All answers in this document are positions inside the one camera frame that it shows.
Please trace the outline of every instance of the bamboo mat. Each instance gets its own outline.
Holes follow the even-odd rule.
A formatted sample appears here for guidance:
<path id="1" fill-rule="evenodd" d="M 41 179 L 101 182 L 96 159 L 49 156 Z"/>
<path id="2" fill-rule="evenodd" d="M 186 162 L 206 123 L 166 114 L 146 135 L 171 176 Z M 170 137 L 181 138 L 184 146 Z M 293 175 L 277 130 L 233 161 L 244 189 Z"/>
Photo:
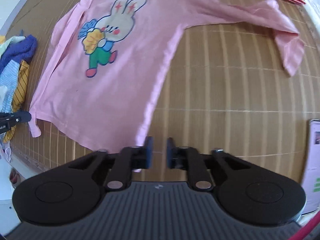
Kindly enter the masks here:
<path id="1" fill-rule="evenodd" d="M 7 35 L 33 34 L 39 41 L 30 68 L 25 109 L 39 80 L 55 23 L 79 0 L 28 0 Z M 221 0 L 251 5 L 262 0 Z M 180 41 L 153 115 L 152 168 L 138 180 L 185 180 L 185 172 L 166 168 L 165 143 L 192 146 L 202 153 L 214 147 L 300 181 L 305 161 L 307 120 L 320 119 L 320 60 L 298 7 L 278 0 L 281 11 L 306 43 L 298 73 L 282 69 L 270 29 L 239 23 L 197 26 Z M 51 123 L 38 120 L 42 135 L 32 138 L 17 126 L 12 150 L 54 168 L 90 153 Z"/>

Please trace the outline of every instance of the ribbed gray panel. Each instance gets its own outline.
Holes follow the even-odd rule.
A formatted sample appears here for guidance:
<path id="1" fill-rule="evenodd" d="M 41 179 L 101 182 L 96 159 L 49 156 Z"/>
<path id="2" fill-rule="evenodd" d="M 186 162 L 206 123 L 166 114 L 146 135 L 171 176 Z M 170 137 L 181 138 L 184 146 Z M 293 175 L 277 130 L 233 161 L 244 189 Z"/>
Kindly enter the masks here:
<path id="1" fill-rule="evenodd" d="M 299 228 L 295 222 L 279 227 L 239 222 L 186 182 L 132 182 L 127 190 L 108 193 L 82 220 L 59 227 L 23 222 L 7 239 L 286 240 Z"/>

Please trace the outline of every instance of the pink shirt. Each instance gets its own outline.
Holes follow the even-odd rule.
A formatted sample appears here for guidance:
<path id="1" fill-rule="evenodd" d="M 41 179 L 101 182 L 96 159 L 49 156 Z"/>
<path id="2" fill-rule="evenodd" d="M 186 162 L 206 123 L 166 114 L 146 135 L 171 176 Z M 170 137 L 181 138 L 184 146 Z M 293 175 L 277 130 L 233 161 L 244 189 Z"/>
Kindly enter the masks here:
<path id="1" fill-rule="evenodd" d="M 274 29 L 294 75 L 304 43 L 275 0 L 81 0 L 53 30 L 30 107 L 32 136 L 41 135 L 38 118 L 91 150 L 141 146 L 183 31 L 242 21 Z"/>

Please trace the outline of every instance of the purple cloth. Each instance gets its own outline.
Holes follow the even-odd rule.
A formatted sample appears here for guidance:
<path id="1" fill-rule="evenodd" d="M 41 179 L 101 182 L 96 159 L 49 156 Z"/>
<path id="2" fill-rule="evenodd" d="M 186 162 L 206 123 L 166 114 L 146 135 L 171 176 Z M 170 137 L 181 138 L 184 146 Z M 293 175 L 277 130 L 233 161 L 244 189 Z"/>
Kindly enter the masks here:
<path id="1" fill-rule="evenodd" d="M 29 64 L 36 52 L 36 48 L 37 39 L 32 35 L 29 35 L 23 41 L 8 46 L 0 58 L 0 74 L 10 60 L 14 60 L 18 64 L 25 60 Z"/>

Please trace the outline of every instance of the shirt sleeve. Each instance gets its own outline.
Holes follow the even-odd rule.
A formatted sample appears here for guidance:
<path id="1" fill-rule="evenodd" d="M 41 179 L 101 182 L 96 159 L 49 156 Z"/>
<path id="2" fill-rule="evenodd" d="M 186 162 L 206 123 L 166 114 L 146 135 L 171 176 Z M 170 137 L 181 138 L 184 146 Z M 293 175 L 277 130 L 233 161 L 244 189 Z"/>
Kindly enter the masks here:
<path id="1" fill-rule="evenodd" d="M 29 128 L 33 137 L 38 137 L 41 135 L 41 131 L 36 125 L 37 104 L 39 103 L 39 100 L 45 88 L 47 87 L 52 72 L 55 70 L 59 62 L 61 62 L 64 54 L 66 53 L 68 44 L 72 37 L 75 36 L 75 33 L 81 24 L 81 19 L 85 11 L 89 8 L 91 2 L 92 0 L 81 0 L 57 22 L 53 29 L 44 69 L 29 109 L 29 112 L 32 116 L 32 119 L 29 122 Z"/>
<path id="2" fill-rule="evenodd" d="M 187 0 L 186 3 L 186 28 L 237 22 L 272 28 L 284 69 L 290 76 L 296 73 L 302 62 L 304 42 L 291 20 L 279 10 L 275 0 L 266 0 L 248 7 L 222 4 L 218 0 Z"/>

